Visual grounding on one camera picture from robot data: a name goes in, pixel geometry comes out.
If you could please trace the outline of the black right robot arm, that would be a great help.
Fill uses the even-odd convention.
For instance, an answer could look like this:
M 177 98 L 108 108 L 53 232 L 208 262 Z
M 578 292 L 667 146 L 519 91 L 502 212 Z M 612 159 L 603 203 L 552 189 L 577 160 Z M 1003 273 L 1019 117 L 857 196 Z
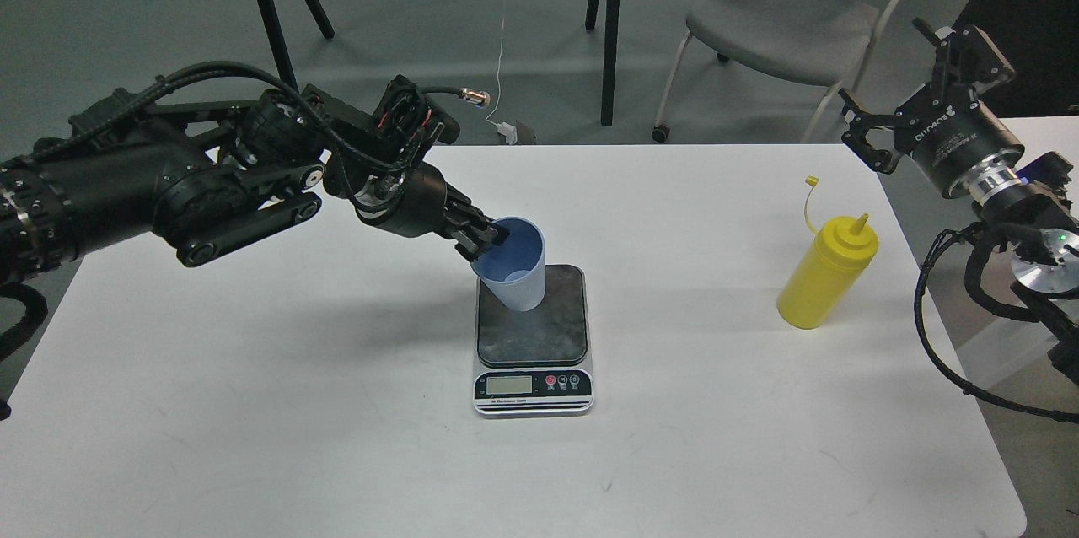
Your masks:
M 921 262 L 914 292 L 921 348 L 964 395 L 1075 424 L 1075 412 L 1020 404 L 962 378 L 929 342 L 921 319 L 929 276 L 941 256 L 964 242 L 971 247 L 962 276 L 969 299 L 998 318 L 1047 327 L 1055 339 L 1049 361 L 1076 381 L 1076 318 L 1060 301 L 1078 292 L 1078 227 L 1066 191 L 1071 162 L 1044 153 L 1020 166 L 1024 144 L 982 99 L 1015 77 L 1001 50 L 974 24 L 958 30 L 934 30 L 924 19 L 913 25 L 934 47 L 929 80 L 890 114 L 871 114 L 851 91 L 839 89 L 848 120 L 841 141 L 875 173 L 894 173 L 900 158 L 907 157 L 945 199 L 972 201 L 974 222 L 942 230 Z

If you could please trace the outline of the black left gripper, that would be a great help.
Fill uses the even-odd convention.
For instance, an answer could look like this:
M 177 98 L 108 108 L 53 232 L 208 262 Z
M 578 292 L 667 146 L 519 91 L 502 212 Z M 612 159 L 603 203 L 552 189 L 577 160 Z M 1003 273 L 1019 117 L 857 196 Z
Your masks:
M 507 227 L 488 218 L 456 188 L 448 188 L 443 174 L 427 163 L 392 183 L 396 187 L 385 190 L 373 176 L 356 193 L 363 223 L 405 238 L 436 234 L 453 239 L 456 252 L 468 262 L 509 237 Z

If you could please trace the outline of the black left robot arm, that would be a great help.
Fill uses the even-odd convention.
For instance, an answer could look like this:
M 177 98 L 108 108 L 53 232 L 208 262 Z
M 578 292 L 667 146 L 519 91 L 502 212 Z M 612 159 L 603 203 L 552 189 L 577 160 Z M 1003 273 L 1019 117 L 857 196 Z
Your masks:
M 208 262 L 305 223 L 322 185 L 361 223 L 405 238 L 436 234 L 478 261 L 509 232 L 425 161 L 454 143 L 459 123 L 434 100 L 478 107 L 487 93 L 419 86 L 394 77 L 371 112 L 240 63 L 159 75 L 142 92 L 115 89 L 3 162 L 3 296 L 24 313 L 3 332 L 3 358 L 47 315 L 30 286 L 41 274 L 145 232 L 185 266 Z

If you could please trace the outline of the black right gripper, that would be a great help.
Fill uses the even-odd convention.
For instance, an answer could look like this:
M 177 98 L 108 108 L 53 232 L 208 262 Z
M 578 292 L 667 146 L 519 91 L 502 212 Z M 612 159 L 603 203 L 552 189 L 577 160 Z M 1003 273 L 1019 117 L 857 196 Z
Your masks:
M 841 141 L 874 173 L 891 175 L 899 158 L 893 151 L 868 141 L 874 130 L 894 132 L 894 149 L 909 155 L 945 199 L 967 195 L 964 177 L 976 165 L 1002 162 L 1010 168 L 1025 147 L 982 104 L 991 89 L 1015 78 L 1013 65 L 975 24 L 959 30 L 934 30 L 921 17 L 915 30 L 934 45 L 929 82 L 894 109 L 894 114 L 871 114 L 851 91 L 839 88 L 845 114 L 851 116 Z

